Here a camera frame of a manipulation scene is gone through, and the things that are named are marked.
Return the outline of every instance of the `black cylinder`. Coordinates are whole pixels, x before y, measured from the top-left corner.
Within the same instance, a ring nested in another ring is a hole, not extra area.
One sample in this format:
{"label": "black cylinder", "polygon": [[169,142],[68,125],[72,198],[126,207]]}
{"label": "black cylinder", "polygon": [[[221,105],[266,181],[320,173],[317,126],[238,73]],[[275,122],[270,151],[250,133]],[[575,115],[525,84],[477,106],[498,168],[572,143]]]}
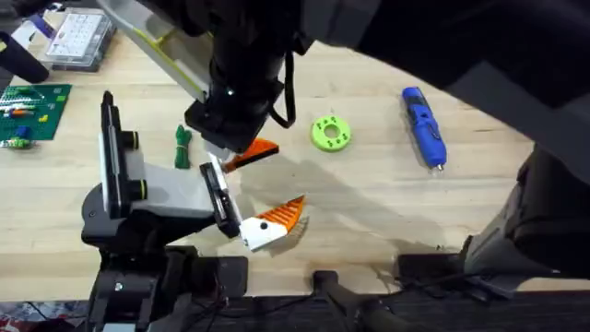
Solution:
{"label": "black cylinder", "polygon": [[0,51],[0,66],[29,83],[41,83],[47,79],[47,68],[9,34],[0,32],[0,40],[6,44],[6,48]]}
{"label": "black cylinder", "polygon": [[121,140],[125,149],[135,150],[139,148],[139,134],[136,131],[121,132]]}
{"label": "black cylinder", "polygon": [[146,180],[130,180],[127,188],[129,189],[130,200],[148,199],[148,183]]}

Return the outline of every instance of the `orange object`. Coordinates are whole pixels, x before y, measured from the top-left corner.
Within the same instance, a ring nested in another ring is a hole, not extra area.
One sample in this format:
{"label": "orange object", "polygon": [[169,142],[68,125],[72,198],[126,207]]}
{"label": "orange object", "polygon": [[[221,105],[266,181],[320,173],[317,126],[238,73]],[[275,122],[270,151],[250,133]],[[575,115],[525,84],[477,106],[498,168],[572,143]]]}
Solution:
{"label": "orange object", "polygon": [[241,155],[225,163],[223,169],[225,172],[232,172],[251,162],[272,156],[278,153],[278,145],[274,142],[263,138],[257,138],[252,142],[250,147]]}
{"label": "orange object", "polygon": [[281,224],[285,226],[287,228],[287,232],[289,232],[293,226],[295,226],[297,221],[299,221],[299,217],[303,211],[304,202],[305,196],[299,196],[293,200],[290,200],[287,202],[287,204],[283,204],[280,207],[275,207],[256,217]]}

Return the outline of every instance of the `wooden table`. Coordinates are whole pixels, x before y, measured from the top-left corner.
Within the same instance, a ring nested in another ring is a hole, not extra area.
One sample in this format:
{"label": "wooden table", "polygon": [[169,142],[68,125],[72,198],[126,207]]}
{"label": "wooden table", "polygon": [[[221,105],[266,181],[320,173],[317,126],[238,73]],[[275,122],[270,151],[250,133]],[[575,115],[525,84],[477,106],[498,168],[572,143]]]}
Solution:
{"label": "wooden table", "polygon": [[[229,182],[244,217],[307,195],[296,236],[255,254],[215,227],[179,241],[207,255],[248,256],[251,295],[308,292],[320,268],[338,271],[355,291],[394,291],[395,258],[457,251],[498,213],[532,148],[486,114],[351,51],[316,43],[297,57],[295,73],[297,123],[284,130],[269,120],[261,133],[280,145],[280,155],[238,170]],[[192,102],[121,33],[99,73],[52,72],[47,83],[74,85],[55,140],[0,152],[0,301],[89,296],[99,255],[80,240],[80,209],[99,182],[102,92],[114,94],[124,129],[139,131],[146,162],[167,167]],[[412,144],[398,102],[408,86],[422,88],[441,126],[449,156],[442,176],[429,174]],[[284,112],[284,101],[277,107]],[[325,153],[311,143],[310,126],[332,113],[348,121],[352,142]],[[201,143],[191,144],[194,165],[206,160]],[[525,288],[588,284],[537,279]]]}

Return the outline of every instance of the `green gear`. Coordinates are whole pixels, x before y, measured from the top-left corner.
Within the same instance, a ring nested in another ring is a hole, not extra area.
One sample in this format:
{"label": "green gear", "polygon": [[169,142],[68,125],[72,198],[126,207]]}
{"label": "green gear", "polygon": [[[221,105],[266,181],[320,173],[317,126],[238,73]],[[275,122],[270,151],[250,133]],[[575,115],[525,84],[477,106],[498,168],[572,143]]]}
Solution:
{"label": "green gear", "polygon": [[[335,137],[325,134],[326,128],[333,127],[336,130]],[[350,127],[346,121],[335,115],[327,115],[313,122],[312,142],[321,150],[336,152],[343,149],[350,142]]]}

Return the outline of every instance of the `blue screwdriver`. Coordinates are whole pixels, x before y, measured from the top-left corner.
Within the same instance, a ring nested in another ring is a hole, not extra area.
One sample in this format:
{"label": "blue screwdriver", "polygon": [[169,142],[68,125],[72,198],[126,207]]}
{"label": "blue screwdriver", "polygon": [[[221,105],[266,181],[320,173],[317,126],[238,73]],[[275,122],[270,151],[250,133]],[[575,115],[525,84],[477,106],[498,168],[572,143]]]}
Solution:
{"label": "blue screwdriver", "polygon": [[416,87],[405,88],[402,91],[402,100],[422,158],[431,169],[442,171],[446,163],[446,147],[422,91]]}

